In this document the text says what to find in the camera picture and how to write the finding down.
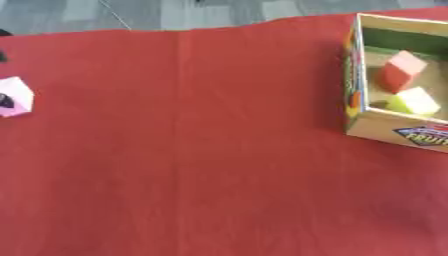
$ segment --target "red cube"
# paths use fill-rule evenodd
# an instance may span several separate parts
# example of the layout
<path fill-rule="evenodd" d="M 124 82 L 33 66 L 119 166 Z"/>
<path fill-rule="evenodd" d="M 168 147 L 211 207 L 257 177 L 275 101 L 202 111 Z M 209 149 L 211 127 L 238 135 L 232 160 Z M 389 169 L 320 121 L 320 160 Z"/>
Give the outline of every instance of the red cube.
<path fill-rule="evenodd" d="M 379 83 L 385 90 L 398 93 L 405 89 L 427 65 L 410 52 L 400 51 L 381 69 Z"/>

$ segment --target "pink hexagon block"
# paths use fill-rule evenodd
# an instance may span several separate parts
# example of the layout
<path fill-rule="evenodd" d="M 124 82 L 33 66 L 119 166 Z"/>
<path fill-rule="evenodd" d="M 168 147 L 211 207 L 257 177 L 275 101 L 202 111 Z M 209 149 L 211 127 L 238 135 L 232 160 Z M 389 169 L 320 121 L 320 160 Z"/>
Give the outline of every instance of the pink hexagon block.
<path fill-rule="evenodd" d="M 33 109 L 34 93 L 19 77 L 0 79 L 0 94 L 6 95 L 14 103 L 9 107 L 0 106 L 0 116 L 17 116 Z"/>

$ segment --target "foam cube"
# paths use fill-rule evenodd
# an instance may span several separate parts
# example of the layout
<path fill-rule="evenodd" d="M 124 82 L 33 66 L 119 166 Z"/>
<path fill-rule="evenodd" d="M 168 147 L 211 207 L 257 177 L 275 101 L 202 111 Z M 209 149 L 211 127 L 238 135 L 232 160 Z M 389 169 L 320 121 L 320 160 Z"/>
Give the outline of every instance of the foam cube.
<path fill-rule="evenodd" d="M 391 92 L 405 89 L 428 64 L 407 51 L 400 51 L 389 59 L 380 71 L 379 83 Z"/>
<path fill-rule="evenodd" d="M 29 113 L 33 109 L 33 100 L 33 91 L 19 77 L 0 79 L 0 116 Z"/>
<path fill-rule="evenodd" d="M 440 110 L 440 106 L 421 87 L 401 91 L 390 97 L 386 108 L 422 116 L 431 116 Z"/>

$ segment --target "yellow cube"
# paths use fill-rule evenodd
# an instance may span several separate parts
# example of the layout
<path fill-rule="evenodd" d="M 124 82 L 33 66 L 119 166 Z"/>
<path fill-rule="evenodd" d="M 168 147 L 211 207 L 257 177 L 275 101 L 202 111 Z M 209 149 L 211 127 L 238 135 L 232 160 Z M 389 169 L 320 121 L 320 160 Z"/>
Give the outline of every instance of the yellow cube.
<path fill-rule="evenodd" d="M 439 104 L 421 87 L 397 93 L 389 99 L 386 108 L 397 112 L 427 117 L 440 110 Z"/>

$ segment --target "red tablecloth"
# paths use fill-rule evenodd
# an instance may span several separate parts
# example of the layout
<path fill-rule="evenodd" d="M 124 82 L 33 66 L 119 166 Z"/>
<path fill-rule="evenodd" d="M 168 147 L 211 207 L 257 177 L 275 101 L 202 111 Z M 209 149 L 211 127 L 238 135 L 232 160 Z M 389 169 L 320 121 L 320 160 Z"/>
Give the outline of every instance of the red tablecloth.
<path fill-rule="evenodd" d="M 352 21 L 1 39 L 0 255 L 448 255 L 448 155 L 342 133 Z"/>

